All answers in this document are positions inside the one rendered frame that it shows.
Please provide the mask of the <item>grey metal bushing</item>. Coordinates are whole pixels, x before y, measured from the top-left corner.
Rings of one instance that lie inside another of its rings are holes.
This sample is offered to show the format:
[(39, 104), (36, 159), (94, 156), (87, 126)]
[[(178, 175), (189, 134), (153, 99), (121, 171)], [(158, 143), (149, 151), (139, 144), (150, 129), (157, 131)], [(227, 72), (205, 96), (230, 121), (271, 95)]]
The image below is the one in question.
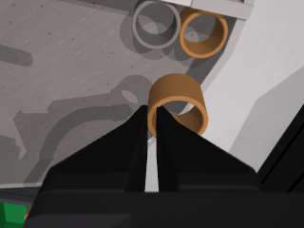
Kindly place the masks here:
[[(163, 33), (149, 33), (145, 31), (139, 23), (138, 14), (144, 7), (151, 4), (165, 5), (174, 13), (172, 25)], [(162, 0), (139, 0), (134, 8), (131, 27), (136, 40), (142, 46), (150, 49), (162, 49), (170, 46), (177, 39), (181, 30), (181, 18), (175, 3), (170, 3)]]

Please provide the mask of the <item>dark grey divided bin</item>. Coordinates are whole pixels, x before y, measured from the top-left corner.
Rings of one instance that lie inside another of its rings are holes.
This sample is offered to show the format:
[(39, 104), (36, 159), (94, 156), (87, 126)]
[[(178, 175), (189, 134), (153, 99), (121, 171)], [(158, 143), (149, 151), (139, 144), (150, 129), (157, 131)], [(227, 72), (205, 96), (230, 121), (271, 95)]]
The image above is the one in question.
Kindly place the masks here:
[(0, 188), (0, 202), (30, 206), (40, 190), (40, 187)]

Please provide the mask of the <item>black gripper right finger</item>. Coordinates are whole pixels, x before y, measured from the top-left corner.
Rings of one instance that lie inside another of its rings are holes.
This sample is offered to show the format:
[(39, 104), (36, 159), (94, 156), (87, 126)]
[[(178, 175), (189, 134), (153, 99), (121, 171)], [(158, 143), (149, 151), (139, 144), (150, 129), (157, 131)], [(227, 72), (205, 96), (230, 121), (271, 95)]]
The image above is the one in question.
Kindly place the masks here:
[(159, 191), (265, 192), (253, 167), (179, 123), (157, 107)]

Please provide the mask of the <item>grey round turntable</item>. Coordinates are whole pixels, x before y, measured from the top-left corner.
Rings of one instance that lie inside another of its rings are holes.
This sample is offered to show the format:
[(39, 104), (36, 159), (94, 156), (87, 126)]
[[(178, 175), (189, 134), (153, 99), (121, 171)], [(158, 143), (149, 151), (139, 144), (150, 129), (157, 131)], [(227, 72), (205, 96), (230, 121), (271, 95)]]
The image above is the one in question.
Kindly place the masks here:
[(255, 0), (162, 0), (221, 14), (223, 47), (198, 59), (179, 37), (149, 49), (131, 27), (139, 0), (0, 0), (0, 188), (41, 186), (51, 166), (124, 124), (160, 77), (202, 95), (230, 59)]

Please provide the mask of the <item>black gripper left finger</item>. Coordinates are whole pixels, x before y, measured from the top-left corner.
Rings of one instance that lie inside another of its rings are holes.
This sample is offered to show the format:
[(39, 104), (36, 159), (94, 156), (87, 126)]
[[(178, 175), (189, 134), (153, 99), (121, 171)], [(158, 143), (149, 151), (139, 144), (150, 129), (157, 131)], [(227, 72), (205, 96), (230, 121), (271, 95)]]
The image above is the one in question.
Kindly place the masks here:
[(125, 123), (50, 167), (38, 194), (62, 188), (145, 191), (147, 110), (142, 105)]

